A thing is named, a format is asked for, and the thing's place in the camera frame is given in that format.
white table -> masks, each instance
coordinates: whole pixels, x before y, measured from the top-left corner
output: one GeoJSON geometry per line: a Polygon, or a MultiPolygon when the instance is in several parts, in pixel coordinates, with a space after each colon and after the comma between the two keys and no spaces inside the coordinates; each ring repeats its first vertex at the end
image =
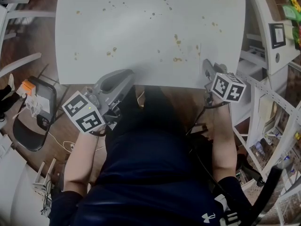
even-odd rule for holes
{"type": "Polygon", "coordinates": [[[300,51],[295,49],[294,42],[286,39],[286,45],[272,49],[271,35],[269,24],[287,24],[292,25],[290,20],[276,22],[273,20],[266,0],[251,0],[252,6],[256,13],[259,29],[262,38],[262,44],[265,47],[266,62],[268,63],[268,71],[270,75],[275,74],[289,62],[295,59],[300,51]],[[276,61],[276,55],[279,54],[279,61],[276,61]]]}
{"type": "Polygon", "coordinates": [[[246,0],[58,0],[61,84],[132,69],[136,84],[202,88],[202,63],[236,72],[246,0]]]}

forearm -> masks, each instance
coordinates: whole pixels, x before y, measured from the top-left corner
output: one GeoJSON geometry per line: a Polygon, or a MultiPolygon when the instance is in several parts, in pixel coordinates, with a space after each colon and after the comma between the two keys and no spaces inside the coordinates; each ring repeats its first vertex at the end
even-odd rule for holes
{"type": "Polygon", "coordinates": [[[235,176],[236,163],[237,151],[229,106],[224,105],[216,108],[214,112],[212,166],[215,180],[235,176]]]}
{"type": "Polygon", "coordinates": [[[74,149],[67,161],[64,173],[64,191],[80,190],[80,194],[87,193],[94,154],[98,137],[80,133],[74,149]]]}

person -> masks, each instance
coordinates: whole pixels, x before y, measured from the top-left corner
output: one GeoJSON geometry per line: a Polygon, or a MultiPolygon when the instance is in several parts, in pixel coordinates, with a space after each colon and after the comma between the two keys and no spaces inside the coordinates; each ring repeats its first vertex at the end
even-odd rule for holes
{"type": "Polygon", "coordinates": [[[50,226],[220,225],[224,208],[248,212],[251,205],[236,179],[229,106],[215,109],[212,149],[213,177],[236,202],[225,205],[220,188],[211,192],[195,170],[185,130],[169,100],[159,87],[144,91],[143,109],[134,88],[119,104],[123,117],[107,131],[107,158],[88,193],[98,138],[79,134],[65,167],[64,190],[52,202],[50,226]]]}
{"type": "Polygon", "coordinates": [[[20,96],[14,92],[11,96],[6,97],[11,91],[15,90],[15,82],[13,74],[9,75],[8,85],[4,89],[0,89],[0,121],[4,121],[4,112],[8,111],[20,96]]]}

wooden floor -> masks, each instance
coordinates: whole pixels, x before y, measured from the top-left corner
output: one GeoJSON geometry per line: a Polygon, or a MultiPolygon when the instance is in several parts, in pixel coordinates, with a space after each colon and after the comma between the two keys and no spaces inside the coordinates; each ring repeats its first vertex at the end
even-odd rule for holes
{"type": "MultiPolygon", "coordinates": [[[[29,4],[20,5],[17,9],[34,9],[55,11],[57,0],[30,0],[29,4]]],[[[49,65],[44,75],[51,79],[57,80],[57,68],[55,59],[55,19],[54,18],[27,18],[12,20],[7,29],[9,32],[17,32],[17,37],[4,41],[0,65],[5,65],[14,62],[24,56],[41,52],[42,58],[24,65],[13,71],[15,84],[18,87],[21,82],[29,76],[38,76],[42,69],[49,65]]],[[[0,89],[4,88],[8,82],[8,75],[0,78],[0,89]]],[[[71,86],[66,98],[69,98],[76,90],[81,90],[83,85],[71,86]]],[[[62,96],[64,87],[59,84],[55,85],[58,97],[62,96]]],[[[138,88],[137,93],[141,93],[142,89],[138,88]]],[[[197,114],[201,111],[204,101],[204,91],[199,89],[182,89],[182,88],[163,88],[164,93],[171,99],[181,121],[186,127],[189,127],[194,122],[197,114]]],[[[35,170],[38,170],[42,162],[46,163],[43,174],[46,174],[49,165],[53,158],[57,159],[56,171],[60,170],[69,153],[66,152],[50,135],[48,135],[43,148],[37,152],[30,152],[19,145],[13,135],[12,117],[20,107],[21,102],[17,102],[6,113],[8,123],[4,127],[3,132],[7,133],[13,140],[16,150],[28,161],[29,165],[35,170]]],[[[40,132],[36,125],[35,118],[32,118],[29,111],[24,112],[19,117],[29,128],[40,132]]],[[[201,118],[202,122],[207,123],[209,136],[212,132],[212,112],[207,111],[201,118]]],[[[56,137],[60,144],[63,141],[75,142],[79,131],[71,123],[66,115],[61,117],[51,127],[50,133],[56,137]]],[[[99,146],[104,145],[103,138],[99,141],[99,146]]],[[[99,174],[99,171],[105,161],[105,148],[95,153],[94,167],[91,176],[91,182],[94,182],[99,174]]]]}

navy shirt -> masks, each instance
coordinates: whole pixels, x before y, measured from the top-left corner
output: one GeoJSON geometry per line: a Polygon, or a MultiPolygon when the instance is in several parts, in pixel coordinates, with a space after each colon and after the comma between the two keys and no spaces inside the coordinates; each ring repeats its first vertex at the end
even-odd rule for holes
{"type": "MultiPolygon", "coordinates": [[[[194,175],[188,147],[160,131],[134,131],[107,148],[96,184],[83,198],[63,192],[53,202],[51,226],[220,225],[222,205],[194,175]]],[[[220,181],[250,206],[234,177],[220,181]]]]}

